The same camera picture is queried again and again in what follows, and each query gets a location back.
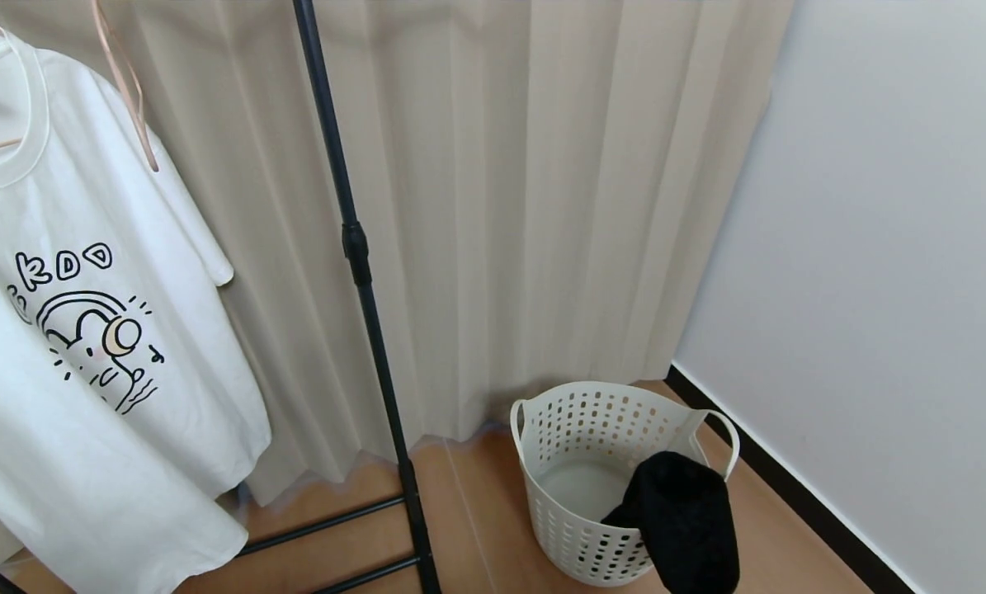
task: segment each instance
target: tile grout line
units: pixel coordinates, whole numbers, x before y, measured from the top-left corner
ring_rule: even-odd
[[[467,504],[467,493],[464,493],[460,474],[455,471],[455,460],[452,459],[452,450],[448,447],[448,440],[445,437],[442,437],[441,445],[445,448],[445,455],[448,456],[448,465],[452,468],[452,478],[455,479],[455,490],[459,492],[460,499],[463,500],[463,511],[467,512],[467,521],[470,522],[470,534],[474,535],[474,544],[478,546],[478,554],[481,556],[482,565],[485,567],[485,577],[489,580],[489,587],[493,589],[493,594],[497,594],[496,582],[493,581],[493,571],[490,570],[488,559],[485,558],[485,548],[482,546],[482,539],[478,537],[478,524],[474,523],[474,516],[470,514],[470,505]]]

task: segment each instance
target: basket handle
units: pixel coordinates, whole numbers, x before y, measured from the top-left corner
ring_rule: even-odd
[[[728,435],[731,436],[731,458],[727,461],[727,469],[724,469],[724,480],[726,481],[727,477],[731,476],[731,470],[734,470],[735,464],[738,463],[738,451],[742,449],[742,440],[738,438],[738,430],[734,428],[734,422],[731,422],[726,414],[716,410],[707,410],[705,413],[718,418],[724,424],[724,427],[727,428]]]
[[[518,435],[518,411],[520,409],[522,410],[522,417],[524,420],[524,417],[526,417],[526,410],[522,409],[522,403],[524,402],[525,402],[524,399],[520,399],[520,401],[515,401],[515,403],[511,405],[511,416],[507,418],[507,424],[511,425],[511,436],[515,437],[515,449],[518,450],[518,458],[523,461],[524,458],[522,458],[522,437]]]

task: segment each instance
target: clothing rack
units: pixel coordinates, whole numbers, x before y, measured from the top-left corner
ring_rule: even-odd
[[[401,414],[398,401],[394,396],[394,381],[390,377],[390,364],[387,361],[386,345],[383,343],[383,331],[379,324],[379,312],[375,307],[375,293],[371,286],[371,268],[368,266],[368,241],[364,229],[356,215],[353,204],[353,193],[350,191],[349,176],[346,172],[346,157],[342,154],[342,139],[338,134],[338,122],[335,120],[335,108],[331,101],[331,87],[328,82],[328,71],[323,63],[323,50],[320,48],[320,34],[316,26],[316,11],[313,0],[293,0],[295,19],[298,22],[298,33],[305,53],[305,67],[309,70],[310,82],[313,86],[313,97],[316,101],[316,111],[320,119],[320,129],[323,131],[323,143],[327,147],[328,159],[331,165],[331,177],[335,185],[335,195],[338,198],[338,209],[342,214],[342,249],[350,263],[354,285],[361,300],[361,312],[364,314],[365,328],[371,354],[375,360],[375,373],[379,377],[379,387],[383,395],[383,405],[386,407],[386,417],[390,422],[390,436],[394,441],[394,453],[398,458],[398,473],[401,477],[402,493],[394,497],[376,501],[358,507],[356,510],[345,511],[337,516],[313,522],[307,526],[298,527],[269,538],[252,542],[240,550],[237,557],[251,555],[259,550],[282,545],[296,538],[301,538],[315,531],[329,529],[350,520],[367,516],[372,512],[386,510],[387,507],[403,504],[408,516],[408,526],[413,537],[413,553],[387,563],[360,575],[324,587],[314,594],[338,594],[358,587],[361,584],[373,582],[391,573],[416,565],[420,584],[424,594],[441,594],[441,586],[437,582],[437,572],[433,564],[433,552],[430,549],[430,537],[427,533],[423,507],[420,503],[420,492],[416,481],[416,470],[408,456],[408,446],[405,433],[401,426]],[[26,594],[19,586],[11,582],[0,572],[0,594]]]

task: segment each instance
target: cartoon character print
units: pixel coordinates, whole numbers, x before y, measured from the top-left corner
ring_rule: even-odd
[[[104,243],[94,247],[87,248],[83,258],[107,270],[111,249]],[[81,262],[73,252],[60,251],[55,266],[56,278],[67,281],[78,275]],[[27,292],[52,282],[44,260],[22,252],[17,254],[17,271]],[[64,370],[65,381],[81,375],[119,414],[130,413],[158,391],[152,368],[165,357],[143,339],[141,320],[152,315],[146,301],[133,296],[124,304],[100,290],[67,290],[47,299],[31,319],[25,295],[14,285],[7,292],[21,319],[37,326],[50,342],[49,351],[58,357],[52,365]]]

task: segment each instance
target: t-shirt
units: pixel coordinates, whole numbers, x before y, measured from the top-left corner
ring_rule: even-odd
[[[81,593],[169,592],[247,533],[212,497],[269,445],[218,297],[233,268],[157,138],[0,37],[0,519]]]

